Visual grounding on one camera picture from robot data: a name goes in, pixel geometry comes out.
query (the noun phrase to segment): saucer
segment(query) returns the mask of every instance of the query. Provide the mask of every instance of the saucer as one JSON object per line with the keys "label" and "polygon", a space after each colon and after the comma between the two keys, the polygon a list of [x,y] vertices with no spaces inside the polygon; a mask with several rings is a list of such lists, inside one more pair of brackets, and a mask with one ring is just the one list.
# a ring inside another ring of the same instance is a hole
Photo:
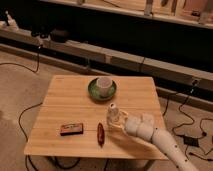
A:
{"label": "saucer", "polygon": [[106,100],[111,99],[114,96],[116,89],[117,89],[115,82],[112,81],[112,86],[110,87],[109,95],[106,97],[102,97],[102,96],[100,96],[98,88],[96,86],[97,79],[98,78],[95,78],[88,85],[88,92],[89,92],[91,98],[94,100],[97,100],[97,101],[106,101]]}

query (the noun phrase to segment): power adapter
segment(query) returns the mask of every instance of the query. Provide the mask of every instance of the power adapter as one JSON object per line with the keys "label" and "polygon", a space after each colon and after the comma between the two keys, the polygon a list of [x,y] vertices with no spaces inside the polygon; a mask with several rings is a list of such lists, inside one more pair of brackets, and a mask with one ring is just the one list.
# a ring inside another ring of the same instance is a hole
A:
{"label": "power adapter", "polygon": [[199,147],[199,142],[198,142],[197,138],[188,137],[188,136],[183,135],[183,142],[184,142],[184,144],[189,145],[189,146]]}

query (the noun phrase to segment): black cable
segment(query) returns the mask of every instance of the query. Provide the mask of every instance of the black cable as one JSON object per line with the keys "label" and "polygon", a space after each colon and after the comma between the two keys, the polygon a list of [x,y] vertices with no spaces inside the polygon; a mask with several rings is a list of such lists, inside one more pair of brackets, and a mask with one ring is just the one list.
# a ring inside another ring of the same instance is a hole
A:
{"label": "black cable", "polygon": [[202,122],[203,121],[213,121],[213,119],[211,119],[211,118],[203,118],[203,119],[201,119],[200,120],[200,129],[201,129],[201,131],[202,131],[202,135],[203,136],[207,136],[207,133],[204,131],[204,129],[202,128]]}
{"label": "black cable", "polygon": [[187,150],[188,150],[188,148],[189,148],[189,146],[187,145],[186,149],[185,149],[185,156],[186,156],[187,159],[189,159],[189,157],[187,156]]}
{"label": "black cable", "polygon": [[40,49],[41,49],[42,46],[39,46],[38,47],[38,53],[37,53],[37,65],[36,65],[36,69],[33,70],[31,68],[28,68],[24,65],[21,65],[21,64],[17,64],[17,63],[12,63],[12,62],[4,62],[4,63],[0,63],[0,65],[15,65],[15,66],[19,66],[19,67],[22,67],[22,68],[25,68],[27,70],[29,70],[30,72],[33,72],[33,73],[37,73],[38,72],[38,69],[39,69],[39,63],[40,63],[40,57],[39,57],[39,54],[40,54]]}
{"label": "black cable", "polygon": [[106,163],[105,163],[105,166],[104,166],[104,171],[106,171],[108,163],[109,163],[109,159],[106,160]]}
{"label": "black cable", "polygon": [[177,94],[179,94],[179,93],[181,93],[181,92],[175,92],[175,93],[170,93],[170,94],[168,94],[167,100],[166,100],[166,107],[165,107],[165,110],[164,110],[164,112],[163,112],[163,116],[166,115],[166,112],[167,112],[167,110],[168,110],[170,97],[171,97],[171,96],[175,96],[175,95],[177,95]]}
{"label": "black cable", "polygon": [[75,166],[77,166],[77,164],[80,162],[81,158],[77,158],[76,162],[72,165],[72,166],[62,166],[60,163],[59,163],[59,160],[57,159],[57,157],[54,157],[55,158],[55,166],[59,167],[60,169],[64,169],[64,170],[69,170],[69,169],[72,169],[74,168]]}
{"label": "black cable", "polygon": [[46,159],[55,167],[57,167],[55,160],[51,156],[46,156]]}
{"label": "black cable", "polygon": [[105,2],[105,3],[108,3],[108,4],[110,4],[110,5],[112,5],[112,6],[114,6],[114,7],[122,8],[122,7],[120,7],[119,5],[116,5],[116,4],[112,3],[112,2],[108,2],[108,1],[106,1],[106,0],[102,0],[102,1]]}
{"label": "black cable", "polygon": [[35,171],[39,171],[39,170],[37,169],[37,167],[35,166],[35,164],[33,163],[31,157],[30,157],[30,156],[27,156],[27,158],[28,158],[28,160],[29,160],[31,166],[33,167],[33,169],[34,169]]}
{"label": "black cable", "polygon": [[26,169],[27,169],[27,171],[30,171],[30,169],[29,169],[29,167],[28,167],[28,165],[27,165],[27,156],[25,156],[25,167],[26,167]]}
{"label": "black cable", "polygon": [[213,151],[213,148],[211,148],[207,153],[204,153],[205,155],[210,154]]}
{"label": "black cable", "polygon": [[102,0],[102,1],[105,2],[105,3],[108,3],[110,5],[113,5],[114,7],[121,8],[119,5],[116,5],[116,4],[112,3],[112,2],[108,2],[106,0]]}
{"label": "black cable", "polygon": [[199,156],[199,155],[197,155],[197,154],[195,154],[195,153],[192,153],[192,152],[190,152],[189,155],[195,156],[195,157],[197,157],[197,158],[199,158],[199,159],[201,159],[201,160],[205,160],[205,161],[208,161],[208,162],[212,162],[212,161],[213,161],[213,159],[211,159],[211,158],[205,159],[205,158],[203,158],[203,157],[201,157],[201,156]]}
{"label": "black cable", "polygon": [[[30,107],[24,109],[24,110],[21,112],[21,114],[19,115],[18,124],[19,124],[19,127],[20,127],[22,133],[24,134],[24,137],[25,137],[25,141],[26,141],[26,142],[28,141],[28,137],[27,137],[27,134],[26,134],[24,128],[23,128],[22,125],[21,125],[21,117],[23,116],[23,114],[24,114],[26,111],[28,111],[28,110],[30,110],[30,109],[32,109],[32,108],[38,107],[38,106],[40,106],[41,104],[42,104],[42,103],[38,103],[38,104],[36,104],[36,105],[30,106]],[[31,159],[31,157],[30,157],[30,156],[25,156],[25,167],[26,167],[27,171],[29,171],[29,168],[28,168],[28,165],[27,165],[27,159],[29,160],[29,162],[30,162],[31,166],[33,167],[33,169],[34,169],[35,171],[38,171],[38,169],[36,168],[36,166],[34,165],[32,159]]]}
{"label": "black cable", "polygon": [[142,71],[143,64],[144,64],[145,60],[146,60],[146,57],[143,57],[143,60],[142,60],[142,62],[140,63],[139,68],[138,68],[138,71],[139,71],[139,72]]}
{"label": "black cable", "polygon": [[21,125],[21,117],[22,117],[22,115],[23,115],[26,111],[28,111],[28,110],[30,110],[30,109],[33,109],[33,108],[35,108],[35,107],[38,107],[38,106],[40,106],[41,104],[42,104],[42,102],[41,102],[41,103],[38,103],[38,104],[36,104],[36,105],[30,106],[30,107],[24,109],[24,110],[21,112],[21,114],[19,115],[18,124],[19,124],[19,127],[20,127],[22,133],[23,133],[24,136],[25,136],[26,142],[28,141],[28,137],[27,137],[27,134],[26,134],[24,128],[23,128],[22,125]]}
{"label": "black cable", "polygon": [[190,98],[190,95],[188,95],[188,96],[186,97],[186,99],[184,100],[184,102],[178,107],[178,110],[179,110],[183,115],[185,115],[185,116],[187,116],[188,118],[190,118],[190,119],[192,120],[192,122],[189,122],[189,123],[182,123],[182,124],[180,124],[180,125],[175,126],[175,127],[172,128],[172,132],[174,133],[174,135],[179,136],[179,137],[182,137],[183,135],[177,134],[177,133],[175,132],[175,130],[176,130],[177,128],[180,128],[180,127],[182,127],[182,126],[184,126],[184,125],[193,125],[193,124],[195,123],[194,118],[191,117],[190,115],[188,115],[187,113],[185,113],[185,112],[182,110],[182,107],[187,103],[187,101],[189,100],[189,98]]}

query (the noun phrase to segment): electrical outlet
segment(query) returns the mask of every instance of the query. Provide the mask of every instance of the electrical outlet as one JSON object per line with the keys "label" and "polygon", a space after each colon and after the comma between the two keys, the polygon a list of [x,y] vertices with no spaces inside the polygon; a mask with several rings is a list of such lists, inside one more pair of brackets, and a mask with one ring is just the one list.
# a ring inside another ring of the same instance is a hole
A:
{"label": "electrical outlet", "polygon": [[201,78],[192,77],[189,84],[196,87],[196,86],[198,86],[198,84],[200,83],[201,80],[202,80]]}

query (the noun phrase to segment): wooden table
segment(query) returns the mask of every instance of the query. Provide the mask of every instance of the wooden table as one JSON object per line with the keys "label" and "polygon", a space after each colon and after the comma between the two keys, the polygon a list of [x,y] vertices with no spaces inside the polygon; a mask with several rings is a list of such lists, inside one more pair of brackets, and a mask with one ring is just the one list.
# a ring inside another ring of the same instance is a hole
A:
{"label": "wooden table", "polygon": [[[37,116],[25,155],[167,159],[156,147],[138,138],[111,130],[106,124],[110,103],[133,115],[153,114],[155,125],[165,128],[154,81],[151,77],[111,76],[117,84],[115,96],[107,102],[91,100],[87,86],[95,76],[56,75],[53,77]],[[84,134],[60,136],[62,124],[84,123]],[[97,142],[97,125],[105,129],[105,144]]]}

